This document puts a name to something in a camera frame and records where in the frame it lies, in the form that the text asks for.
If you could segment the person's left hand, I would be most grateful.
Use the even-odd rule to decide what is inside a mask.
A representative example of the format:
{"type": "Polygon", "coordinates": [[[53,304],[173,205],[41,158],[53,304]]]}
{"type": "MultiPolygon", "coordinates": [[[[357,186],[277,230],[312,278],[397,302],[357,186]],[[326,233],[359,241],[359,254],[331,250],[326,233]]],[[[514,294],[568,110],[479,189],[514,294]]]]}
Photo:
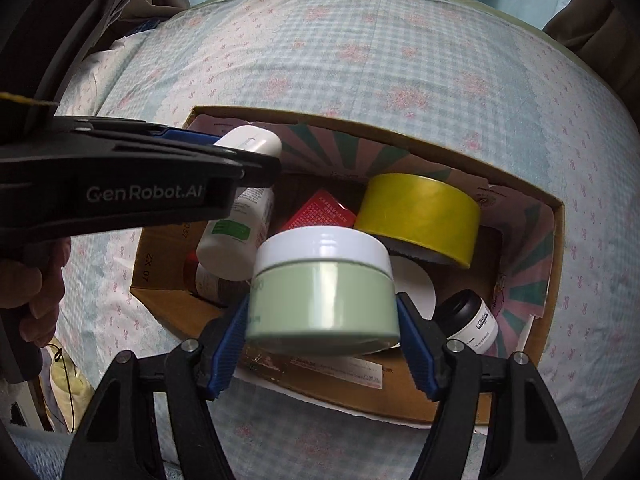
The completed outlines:
{"type": "Polygon", "coordinates": [[[27,304],[29,314],[21,319],[20,334],[24,341],[40,348],[51,341],[58,324],[60,302],[65,295],[62,270],[70,260],[72,240],[61,238],[48,249],[43,270],[15,261],[1,263],[1,310],[27,304]]]}

